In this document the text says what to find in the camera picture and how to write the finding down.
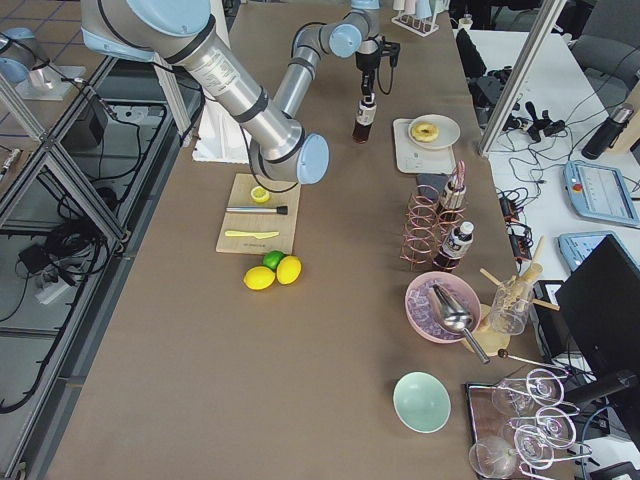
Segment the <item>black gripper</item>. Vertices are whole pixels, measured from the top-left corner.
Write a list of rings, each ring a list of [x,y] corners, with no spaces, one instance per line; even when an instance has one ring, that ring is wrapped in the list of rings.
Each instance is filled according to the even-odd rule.
[[[384,95],[389,95],[393,88],[394,72],[400,55],[400,44],[387,41],[383,35],[365,40],[356,51],[356,67],[361,72],[361,93],[364,100],[374,99],[374,81],[379,74],[381,60],[389,58],[391,75],[389,87],[385,89],[381,81],[377,80],[378,87]]]

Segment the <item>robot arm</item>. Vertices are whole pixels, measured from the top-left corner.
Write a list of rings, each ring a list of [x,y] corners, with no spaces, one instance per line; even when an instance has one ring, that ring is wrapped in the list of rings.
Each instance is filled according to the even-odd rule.
[[[387,57],[395,68],[400,53],[400,44],[386,40],[380,33],[378,10],[377,1],[353,1],[341,20],[310,22],[299,28],[292,40],[286,73],[275,94],[275,103],[285,115],[297,113],[323,57],[353,56],[361,72],[362,94],[356,123],[364,127],[373,124],[377,109],[374,85],[381,60]]]
[[[127,60],[160,56],[184,68],[257,143],[253,165],[275,181],[314,184],[329,147],[308,133],[259,85],[216,32],[208,1],[84,1],[82,32],[90,49]]]

